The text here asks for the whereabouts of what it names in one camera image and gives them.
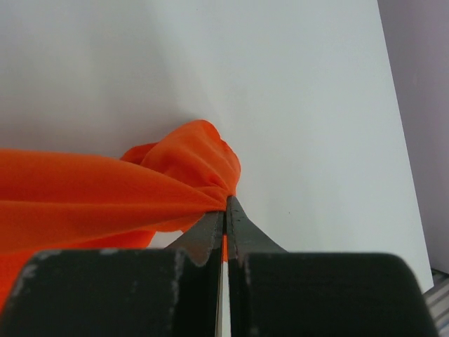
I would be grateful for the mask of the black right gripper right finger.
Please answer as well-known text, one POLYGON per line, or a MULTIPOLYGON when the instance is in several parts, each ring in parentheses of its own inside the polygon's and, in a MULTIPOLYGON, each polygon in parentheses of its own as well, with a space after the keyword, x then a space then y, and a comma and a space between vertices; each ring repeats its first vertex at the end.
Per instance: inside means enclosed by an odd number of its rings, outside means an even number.
POLYGON ((233 336, 437 336, 406 262, 388 253, 289 252, 227 200, 233 336))

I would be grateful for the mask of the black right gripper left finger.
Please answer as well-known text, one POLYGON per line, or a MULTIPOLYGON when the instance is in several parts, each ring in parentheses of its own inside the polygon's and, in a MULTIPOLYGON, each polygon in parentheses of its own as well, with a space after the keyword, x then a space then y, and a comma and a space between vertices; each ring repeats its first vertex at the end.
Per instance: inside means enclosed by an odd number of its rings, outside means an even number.
POLYGON ((223 215, 164 249, 47 250, 21 269, 2 336, 219 336, 223 215))

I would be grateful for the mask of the orange t shirt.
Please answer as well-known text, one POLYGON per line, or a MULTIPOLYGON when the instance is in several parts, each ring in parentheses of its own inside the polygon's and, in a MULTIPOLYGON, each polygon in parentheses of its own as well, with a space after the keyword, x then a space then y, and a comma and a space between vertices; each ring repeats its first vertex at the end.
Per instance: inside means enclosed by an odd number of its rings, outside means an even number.
POLYGON ((149 246, 223 211, 241 165, 217 129, 191 121, 115 159, 1 151, 1 299, 22 266, 46 249, 149 246))

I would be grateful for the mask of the aluminium frame rail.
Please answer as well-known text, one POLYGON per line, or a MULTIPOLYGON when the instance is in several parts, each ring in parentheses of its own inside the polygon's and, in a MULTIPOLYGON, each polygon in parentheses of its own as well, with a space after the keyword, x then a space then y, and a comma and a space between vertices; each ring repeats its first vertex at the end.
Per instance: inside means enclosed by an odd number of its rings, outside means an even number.
POLYGON ((448 337, 449 322, 449 279, 448 274, 438 270, 432 270, 434 286, 425 294, 427 307, 434 320, 439 336, 448 337))

